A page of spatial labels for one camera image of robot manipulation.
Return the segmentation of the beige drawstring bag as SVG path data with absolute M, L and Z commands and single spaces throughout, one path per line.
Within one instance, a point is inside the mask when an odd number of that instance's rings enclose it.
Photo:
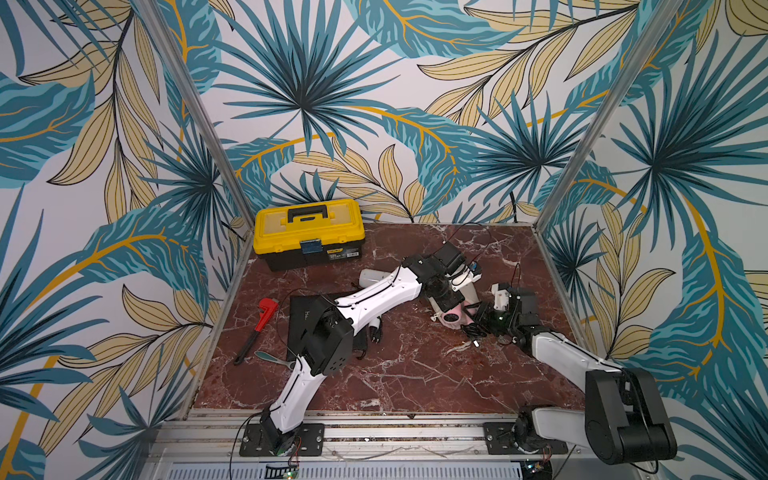
M 473 316 L 477 312 L 479 304 L 474 284 L 462 288 L 459 293 L 463 295 L 464 299 L 451 309 L 444 309 L 434 298 L 428 298 L 434 310 L 434 314 L 431 316 L 433 322 L 439 321 L 441 325 L 451 330 L 460 330 L 462 327 L 474 323 Z

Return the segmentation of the pink hair dryer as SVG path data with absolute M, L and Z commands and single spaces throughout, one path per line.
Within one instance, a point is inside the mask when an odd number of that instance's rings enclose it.
M 464 300 L 447 312 L 438 315 L 439 322 L 452 330 L 460 330 L 470 340 L 477 340 L 488 335 L 487 330 L 475 320 L 481 302 L 473 286 L 460 290 Z

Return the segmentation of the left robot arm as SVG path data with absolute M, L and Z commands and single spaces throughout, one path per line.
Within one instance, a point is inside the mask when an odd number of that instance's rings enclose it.
M 462 290 L 478 281 L 482 268 L 452 243 L 430 255 L 407 257 L 393 272 L 354 294 L 316 299 L 295 350 L 295 364 L 282 392 L 264 409 L 259 424 L 275 454 L 293 444 L 310 401 L 324 380 L 351 357 L 354 337 L 373 320 L 420 296 L 447 313 L 465 300 Z

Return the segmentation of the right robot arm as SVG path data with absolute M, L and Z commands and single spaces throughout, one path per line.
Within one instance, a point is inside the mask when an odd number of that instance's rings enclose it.
M 585 395 L 582 410 L 526 407 L 512 427 L 514 445 L 526 452 L 581 446 L 607 465 L 673 459 L 678 444 L 652 374 L 601 358 L 544 325 L 536 295 L 508 283 L 491 288 L 493 299 L 475 320 L 507 336 L 523 353 L 548 365 Z

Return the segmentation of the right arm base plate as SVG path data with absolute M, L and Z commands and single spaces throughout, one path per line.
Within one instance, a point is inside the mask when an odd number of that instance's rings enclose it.
M 487 422 L 482 428 L 489 455 L 560 455 L 569 451 L 566 442 L 545 439 L 526 422 Z

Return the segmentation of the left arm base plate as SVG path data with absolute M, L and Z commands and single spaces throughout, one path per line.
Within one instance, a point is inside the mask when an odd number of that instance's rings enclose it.
M 249 424 L 238 454 L 241 457 L 319 457 L 324 446 L 325 425 L 303 423 L 289 433 L 280 433 L 261 423 Z

